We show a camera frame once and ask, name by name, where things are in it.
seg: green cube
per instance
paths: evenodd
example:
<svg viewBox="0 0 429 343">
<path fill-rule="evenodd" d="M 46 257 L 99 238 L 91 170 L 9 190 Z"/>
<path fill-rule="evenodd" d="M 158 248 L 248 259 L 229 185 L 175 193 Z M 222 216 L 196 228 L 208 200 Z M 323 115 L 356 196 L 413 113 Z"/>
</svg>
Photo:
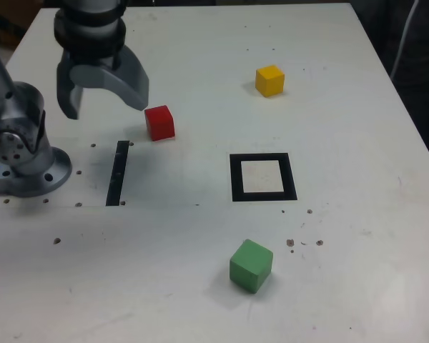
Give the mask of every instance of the green cube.
<svg viewBox="0 0 429 343">
<path fill-rule="evenodd" d="M 273 253 L 247 239 L 230 259 L 230 279 L 256 293 L 272 271 Z"/>
</svg>

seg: robotic arm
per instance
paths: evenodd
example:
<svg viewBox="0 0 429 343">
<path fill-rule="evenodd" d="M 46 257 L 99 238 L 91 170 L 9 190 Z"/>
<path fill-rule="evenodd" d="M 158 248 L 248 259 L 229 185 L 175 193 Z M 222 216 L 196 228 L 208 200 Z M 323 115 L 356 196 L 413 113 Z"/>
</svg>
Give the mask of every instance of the robotic arm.
<svg viewBox="0 0 429 343">
<path fill-rule="evenodd" d="M 57 12 L 54 35 L 64 48 L 57 99 L 68 118 L 78 119 L 83 88 L 113 91 L 140 111 L 147 106 L 148 77 L 124 45 L 125 8 L 125 0 L 65 0 Z M 0 194 L 35 197 L 69 178 L 70 158 L 50 146 L 45 116 L 41 93 L 13 82 L 0 62 Z"/>
</svg>

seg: black square outline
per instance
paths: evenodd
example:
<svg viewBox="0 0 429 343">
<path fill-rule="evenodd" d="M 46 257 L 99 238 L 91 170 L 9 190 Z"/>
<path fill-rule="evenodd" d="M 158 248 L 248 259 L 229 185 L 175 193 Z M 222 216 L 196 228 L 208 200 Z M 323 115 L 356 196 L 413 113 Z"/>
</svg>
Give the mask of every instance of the black square outline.
<svg viewBox="0 0 429 343">
<path fill-rule="evenodd" d="M 280 165 L 283 192 L 245 193 L 243 189 L 243 161 L 278 161 Z M 287 153 L 273 154 L 230 154 L 230 181 L 233 202 L 274 202 L 297 200 L 291 163 Z"/>
</svg>

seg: white table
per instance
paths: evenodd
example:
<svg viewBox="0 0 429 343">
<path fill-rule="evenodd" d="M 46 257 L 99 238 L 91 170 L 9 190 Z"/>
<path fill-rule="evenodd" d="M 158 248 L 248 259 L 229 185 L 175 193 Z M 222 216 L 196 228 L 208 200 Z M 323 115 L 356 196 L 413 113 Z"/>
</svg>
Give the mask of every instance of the white table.
<svg viewBox="0 0 429 343">
<path fill-rule="evenodd" d="M 8 70 L 44 95 L 74 173 L 0 197 L 0 343 L 429 343 L 429 153 L 349 4 L 128 9 L 149 107 L 175 121 L 156 143 L 108 91 L 62 114 L 54 14 Z M 270 64 L 285 93 L 266 99 Z M 127 204 L 105 207 L 121 139 Z M 267 152 L 289 154 L 298 201 L 232 202 L 229 154 Z M 275 254 L 256 295 L 228 277 L 246 238 Z"/>
</svg>

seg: cube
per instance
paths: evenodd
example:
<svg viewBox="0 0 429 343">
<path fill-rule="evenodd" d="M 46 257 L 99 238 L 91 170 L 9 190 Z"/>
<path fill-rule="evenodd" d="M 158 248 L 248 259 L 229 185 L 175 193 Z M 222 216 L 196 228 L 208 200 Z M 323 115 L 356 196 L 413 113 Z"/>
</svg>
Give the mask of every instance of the cube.
<svg viewBox="0 0 429 343">
<path fill-rule="evenodd" d="M 266 66 L 256 71 L 256 89 L 263 96 L 272 96 L 283 92 L 285 75 L 277 66 Z"/>
<path fill-rule="evenodd" d="M 230 279 L 256 293 L 272 271 L 273 253 L 246 239 L 230 259 Z"/>
<path fill-rule="evenodd" d="M 167 106 L 145 109 L 144 115 L 152 141 L 174 137 L 173 117 Z"/>
</svg>

